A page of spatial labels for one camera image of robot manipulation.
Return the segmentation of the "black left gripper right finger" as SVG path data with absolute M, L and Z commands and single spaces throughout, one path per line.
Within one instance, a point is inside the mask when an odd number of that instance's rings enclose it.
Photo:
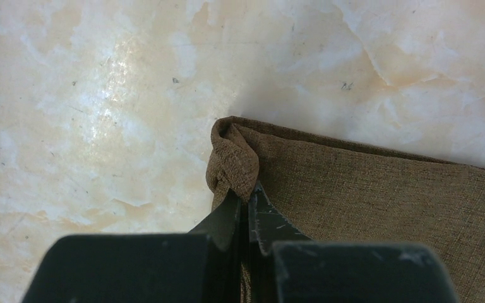
M 309 241 L 270 202 L 257 182 L 248 202 L 249 272 L 252 302 L 281 302 L 283 281 L 289 277 L 275 244 Z

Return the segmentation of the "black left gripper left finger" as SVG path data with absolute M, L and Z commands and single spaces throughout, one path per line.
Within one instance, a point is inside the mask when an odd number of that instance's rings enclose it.
M 201 302 L 241 301 L 241 206 L 241 199 L 230 189 L 221 204 L 189 232 L 206 244 Z

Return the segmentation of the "brown cloth napkin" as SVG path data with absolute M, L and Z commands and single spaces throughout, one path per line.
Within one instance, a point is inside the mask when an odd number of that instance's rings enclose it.
M 462 302 L 485 302 L 485 168 L 333 139 L 242 117 L 215 122 L 206 180 L 218 206 L 257 182 L 321 241 L 420 242 Z

